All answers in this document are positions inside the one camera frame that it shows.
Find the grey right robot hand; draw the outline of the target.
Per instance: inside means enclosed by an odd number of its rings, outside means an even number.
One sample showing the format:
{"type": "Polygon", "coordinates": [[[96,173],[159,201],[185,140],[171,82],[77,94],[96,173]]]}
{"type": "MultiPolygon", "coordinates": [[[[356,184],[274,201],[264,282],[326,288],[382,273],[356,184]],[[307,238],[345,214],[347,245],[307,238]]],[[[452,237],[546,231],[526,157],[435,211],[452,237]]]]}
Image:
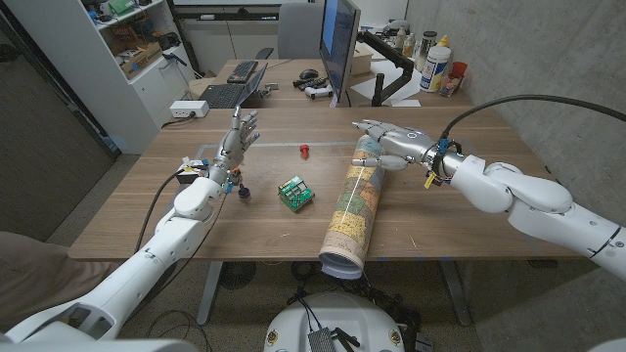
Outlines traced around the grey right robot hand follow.
{"type": "Polygon", "coordinates": [[[388,122],[363,119],[353,122],[359,130],[380,144],[386,154],[354,158],[351,164],[363,167],[379,167],[385,170],[400,171],[412,163],[422,163],[435,142],[424,132],[400,127],[388,122]]]}

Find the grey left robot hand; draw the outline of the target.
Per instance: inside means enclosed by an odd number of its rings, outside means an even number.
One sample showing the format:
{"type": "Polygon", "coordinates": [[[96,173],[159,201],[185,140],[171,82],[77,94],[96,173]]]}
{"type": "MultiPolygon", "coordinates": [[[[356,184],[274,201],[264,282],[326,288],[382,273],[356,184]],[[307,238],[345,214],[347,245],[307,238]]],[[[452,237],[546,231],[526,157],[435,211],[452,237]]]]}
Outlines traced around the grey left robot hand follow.
{"type": "Polygon", "coordinates": [[[208,169],[208,178],[218,185],[226,183],[231,171],[237,168],[244,159],[246,150],[258,139],[254,133],[257,110],[241,117],[241,108],[235,107],[231,118],[231,127],[218,144],[216,154],[208,169]]]}

